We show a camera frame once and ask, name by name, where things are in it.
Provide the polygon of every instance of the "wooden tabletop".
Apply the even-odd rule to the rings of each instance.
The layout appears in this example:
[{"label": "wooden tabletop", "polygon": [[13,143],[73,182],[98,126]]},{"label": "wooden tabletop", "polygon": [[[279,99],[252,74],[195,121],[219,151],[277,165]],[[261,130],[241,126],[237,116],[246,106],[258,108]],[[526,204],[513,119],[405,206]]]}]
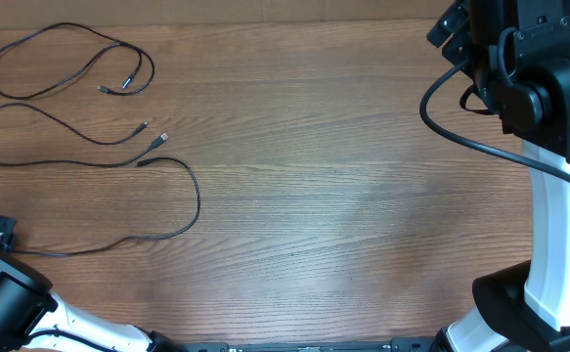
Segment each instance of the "wooden tabletop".
[{"label": "wooden tabletop", "polygon": [[[0,111],[0,160],[115,162],[159,134],[151,155],[186,161],[202,213],[182,237],[67,259],[21,257],[67,301],[183,342],[385,340],[431,335],[472,305],[471,282],[530,258],[527,169],[429,131],[417,108],[450,65],[431,21],[143,26],[100,31],[138,45],[152,85],[118,88],[137,56],[115,49],[79,81]],[[0,31],[0,47],[27,31]],[[107,44],[59,29],[9,52],[0,87],[36,92]],[[146,79],[144,65],[134,86]],[[460,110],[469,81],[432,100],[443,126],[513,151],[496,117]],[[0,97],[0,104],[11,102]],[[196,208],[172,163],[138,169],[0,168],[0,214],[19,220],[20,248],[86,249],[124,235],[173,231]]]}]

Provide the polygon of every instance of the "beige wall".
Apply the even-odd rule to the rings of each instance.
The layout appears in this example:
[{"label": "beige wall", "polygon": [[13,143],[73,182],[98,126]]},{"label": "beige wall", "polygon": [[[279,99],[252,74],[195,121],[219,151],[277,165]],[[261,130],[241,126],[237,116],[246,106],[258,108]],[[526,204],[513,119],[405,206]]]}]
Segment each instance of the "beige wall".
[{"label": "beige wall", "polygon": [[438,18],[452,0],[0,0],[0,29]]}]

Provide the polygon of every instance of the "wood grain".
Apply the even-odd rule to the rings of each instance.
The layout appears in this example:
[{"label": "wood grain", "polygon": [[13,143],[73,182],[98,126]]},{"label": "wood grain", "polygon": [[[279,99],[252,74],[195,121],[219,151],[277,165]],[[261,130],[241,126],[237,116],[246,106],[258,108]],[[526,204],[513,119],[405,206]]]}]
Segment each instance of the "wood grain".
[{"label": "wood grain", "polygon": [[[527,170],[429,131],[417,107],[449,65],[431,21],[104,28],[147,50],[151,87],[118,87],[136,64],[117,49],[77,83],[33,103],[98,147],[22,109],[0,111],[0,160],[185,160],[202,215],[182,238],[69,259],[25,257],[68,301],[179,341],[345,341],[433,334],[473,305],[473,279],[530,258]],[[0,47],[24,36],[0,31]],[[6,55],[0,87],[24,94],[105,45],[49,32]],[[145,79],[147,69],[135,85]],[[457,77],[430,110],[469,138],[519,152],[495,117],[460,111]],[[0,104],[7,100],[0,98]],[[174,164],[0,168],[0,213],[21,246],[81,249],[181,227],[193,185]]]}]

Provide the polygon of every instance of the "wall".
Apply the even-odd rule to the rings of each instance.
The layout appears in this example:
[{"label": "wall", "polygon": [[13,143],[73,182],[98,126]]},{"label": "wall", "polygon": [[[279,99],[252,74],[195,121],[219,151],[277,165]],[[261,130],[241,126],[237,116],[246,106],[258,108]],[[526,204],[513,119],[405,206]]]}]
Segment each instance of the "wall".
[{"label": "wall", "polygon": [[438,18],[452,0],[0,0],[0,29]]}]

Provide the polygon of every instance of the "wooden table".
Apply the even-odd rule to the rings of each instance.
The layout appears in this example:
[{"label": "wooden table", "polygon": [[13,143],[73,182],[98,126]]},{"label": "wooden table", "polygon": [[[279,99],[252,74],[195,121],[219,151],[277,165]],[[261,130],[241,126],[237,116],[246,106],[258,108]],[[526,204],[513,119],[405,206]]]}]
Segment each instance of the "wooden table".
[{"label": "wooden table", "polygon": [[[417,107],[450,65],[425,40],[431,21],[102,28],[156,63],[133,97],[119,87],[134,52],[109,52],[81,80],[0,111],[0,160],[123,160],[159,134],[152,155],[196,172],[202,214],[181,238],[68,259],[23,257],[67,301],[179,341],[268,343],[431,335],[473,305],[471,282],[531,254],[525,168],[452,144]],[[0,47],[27,31],[0,31]],[[0,87],[38,91],[105,41],[60,29],[0,62]],[[148,67],[137,77],[145,79]],[[433,99],[449,129],[513,152],[496,117],[466,114],[465,77]],[[0,104],[8,100],[0,98]],[[174,164],[0,168],[0,214],[22,248],[84,249],[182,227],[195,211]]]}]

